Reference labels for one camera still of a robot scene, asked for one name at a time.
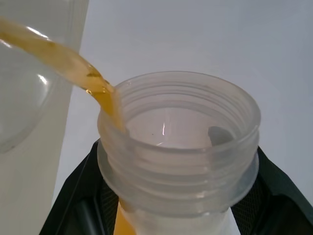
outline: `clear plastic cup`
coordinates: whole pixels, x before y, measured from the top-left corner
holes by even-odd
[[[98,162],[138,235],[226,234],[258,172],[260,110],[227,81],[157,72],[119,84],[127,133],[103,111]]]

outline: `white backdrop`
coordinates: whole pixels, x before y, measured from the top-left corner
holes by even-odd
[[[313,204],[312,0],[90,0],[81,54],[116,85],[167,70],[248,91],[260,146]],[[54,198],[98,138],[98,105],[73,89]]]

